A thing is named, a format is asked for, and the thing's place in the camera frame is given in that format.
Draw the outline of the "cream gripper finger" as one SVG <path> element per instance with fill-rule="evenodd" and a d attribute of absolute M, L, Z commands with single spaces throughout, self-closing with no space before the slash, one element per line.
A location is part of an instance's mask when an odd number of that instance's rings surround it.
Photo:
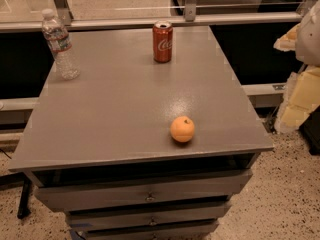
<path fill-rule="evenodd" d="M 278 38 L 273 47 L 283 52 L 294 51 L 296 47 L 297 30 L 299 26 L 300 24 L 295 25 L 286 34 Z"/>
<path fill-rule="evenodd" d="M 320 68 L 308 66 L 302 73 L 292 72 L 285 86 L 274 128 L 278 133 L 295 131 L 319 106 Z"/>

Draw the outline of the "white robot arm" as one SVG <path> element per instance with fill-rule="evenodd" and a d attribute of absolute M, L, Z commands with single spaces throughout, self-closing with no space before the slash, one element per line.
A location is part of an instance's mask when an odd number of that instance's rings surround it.
<path fill-rule="evenodd" d="M 300 23 L 276 40 L 274 48 L 294 51 L 305 66 L 302 72 L 290 74 L 274 123 L 277 132 L 289 133 L 320 106 L 320 0 Z"/>

